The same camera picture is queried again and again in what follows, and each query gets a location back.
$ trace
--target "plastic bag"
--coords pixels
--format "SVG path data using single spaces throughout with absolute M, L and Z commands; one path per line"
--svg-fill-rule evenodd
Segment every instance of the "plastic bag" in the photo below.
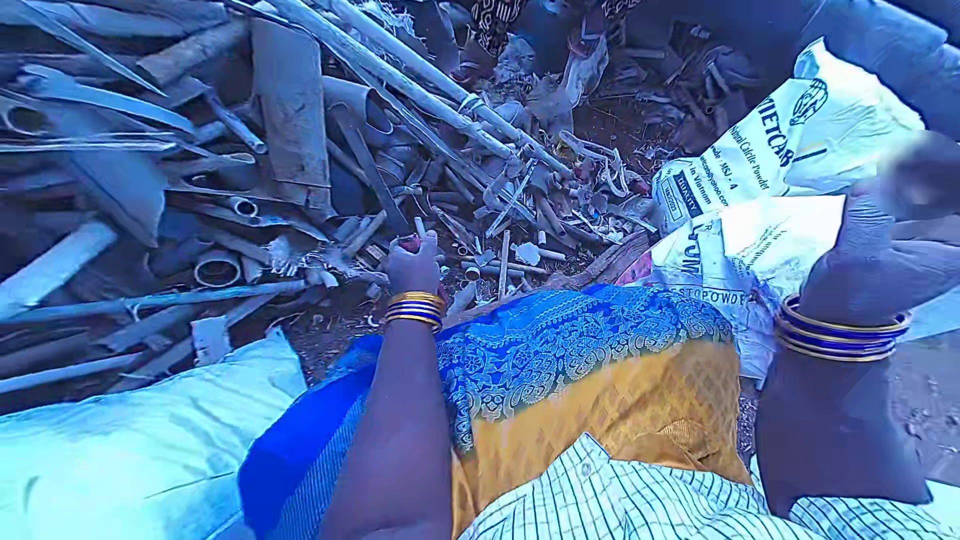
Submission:
M 774 313 L 800 292 L 836 242 L 844 196 L 771 197 L 697 216 L 631 265 L 616 284 L 663 283 L 716 307 L 733 325 L 740 375 L 764 380 Z M 960 328 L 960 287 L 913 309 L 901 341 Z
M 702 156 L 660 170 L 656 224 L 670 233 L 757 197 L 834 192 L 874 176 L 885 149 L 922 129 L 920 116 L 875 75 L 837 60 L 818 39 L 797 57 L 794 78 Z
M 248 447 L 305 390 L 276 331 L 153 386 L 0 417 L 3 537 L 210 538 L 241 510 Z

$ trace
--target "gold bangle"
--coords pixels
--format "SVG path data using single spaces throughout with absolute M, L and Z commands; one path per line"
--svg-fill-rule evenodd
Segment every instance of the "gold bangle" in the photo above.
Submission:
M 903 313 L 903 314 L 902 314 L 902 315 L 903 315 L 903 321 L 901 321 L 901 322 L 899 322 L 899 323 L 894 323 L 894 324 L 892 324 L 892 325 L 883 326 L 883 327 L 853 327 L 853 326 L 850 326 L 850 325 L 838 325 L 838 324 L 834 324 L 834 323 L 825 323 L 824 321 L 818 321 L 818 320 L 816 320 L 816 319 L 811 319 L 811 318 L 809 318 L 809 317 L 804 317 L 803 315 L 801 315 L 800 313 L 798 313 L 796 309 L 794 309 L 793 307 L 790 306 L 790 304 L 792 304 L 792 303 L 794 303 L 794 302 L 799 302 L 799 299 L 800 299 L 800 294 L 791 294 L 790 296 L 784 298 L 784 299 L 783 299 L 783 303 L 781 304 L 782 309 L 783 309 L 784 311 L 786 311 L 787 313 L 789 313 L 790 316 L 796 317 L 796 318 L 800 319 L 801 321 L 804 321 L 804 322 L 807 323 L 808 325 L 812 325 L 812 326 L 822 326 L 822 327 L 827 327 L 827 328 L 833 329 L 833 330 L 853 331 L 853 332 L 858 332 L 858 331 L 862 331 L 862 332 L 873 332 L 873 331 L 880 331 L 880 332 L 883 332 L 883 331 L 901 331 L 901 330 L 906 329 L 906 327 L 910 326 L 910 321 L 913 319 L 913 315 L 911 315 L 910 313 Z
M 867 344 L 867 343 L 875 343 L 875 342 L 878 342 L 878 341 L 890 341 L 890 338 L 869 339 L 869 340 L 868 340 L 868 339 L 856 339 L 856 338 L 853 338 L 853 337 L 834 337 L 834 336 L 832 336 L 832 335 L 823 335 L 823 334 L 821 334 L 821 333 L 816 333 L 816 332 L 813 332 L 813 331 L 807 331 L 807 330 L 804 330 L 804 329 L 797 328 L 797 327 L 793 326 L 792 324 L 790 324 L 790 321 L 787 321 L 786 319 L 784 319 L 784 318 L 782 317 L 782 315 L 780 315 L 780 312 L 779 312 L 779 311 L 777 312 L 776 319 L 777 319 L 777 326 L 780 327 L 780 328 L 783 328 L 784 330 L 790 331 L 791 333 L 797 333 L 797 334 L 799 334 L 799 335 L 805 335 L 805 336 L 807 336 L 807 337 L 814 337 L 814 338 L 816 338 L 816 339 L 820 339 L 821 341 L 832 341 L 832 342 L 834 342 L 834 343 L 852 343 L 852 344 L 857 344 L 857 345 L 863 345 L 863 344 Z
M 779 342 L 783 347 L 786 347 L 787 349 L 790 349 L 796 353 L 800 353 L 801 355 L 813 356 L 815 358 L 822 358 L 824 360 L 833 360 L 837 362 L 876 362 L 878 360 L 883 360 L 884 358 L 889 358 L 895 351 L 892 350 L 889 353 L 884 353 L 882 355 L 864 356 L 862 358 L 847 358 L 843 356 L 822 355 L 820 353 L 814 353 L 813 351 L 807 351 L 805 349 L 801 349 L 800 347 L 791 345 L 782 339 L 779 339 Z
M 388 317 L 385 324 L 390 324 L 391 322 L 397 321 L 400 319 L 407 319 L 410 321 L 420 321 L 422 323 L 426 323 L 427 325 L 433 328 L 434 332 L 437 332 L 443 326 L 441 324 L 437 324 L 437 321 L 434 321 L 433 319 L 428 319 L 426 317 L 420 317 L 418 315 L 410 315 L 406 313 L 400 313 L 399 315 Z
M 392 305 L 397 302 L 405 302 L 405 301 L 427 302 L 427 303 L 433 304 L 436 307 L 439 307 L 440 309 L 446 308 L 446 302 L 444 302 L 443 298 L 437 296 L 436 294 L 430 294 L 428 292 L 420 292 L 420 291 L 401 292 L 400 294 L 397 294 L 395 297 L 390 299 L 390 304 Z

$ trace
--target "soil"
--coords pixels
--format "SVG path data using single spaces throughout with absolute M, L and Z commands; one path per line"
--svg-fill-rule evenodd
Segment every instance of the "soil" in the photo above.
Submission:
M 926 477 L 960 486 L 960 331 L 904 343 L 889 374 L 894 419 Z

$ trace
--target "blue bangle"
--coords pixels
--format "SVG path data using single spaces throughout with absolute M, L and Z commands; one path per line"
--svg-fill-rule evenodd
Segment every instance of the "blue bangle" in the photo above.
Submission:
M 839 361 L 875 361 L 889 357 L 897 338 L 908 330 L 910 316 L 899 314 L 884 327 L 852 327 L 817 321 L 797 312 L 799 295 L 784 301 L 775 317 L 779 343 L 798 353 Z

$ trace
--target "wrist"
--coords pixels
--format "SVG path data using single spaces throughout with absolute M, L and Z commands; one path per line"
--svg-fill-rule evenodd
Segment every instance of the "wrist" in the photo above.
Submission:
M 436 294 L 422 291 L 407 291 L 394 296 L 387 306 L 388 324 L 397 320 L 423 323 L 438 332 L 444 325 L 446 303 Z

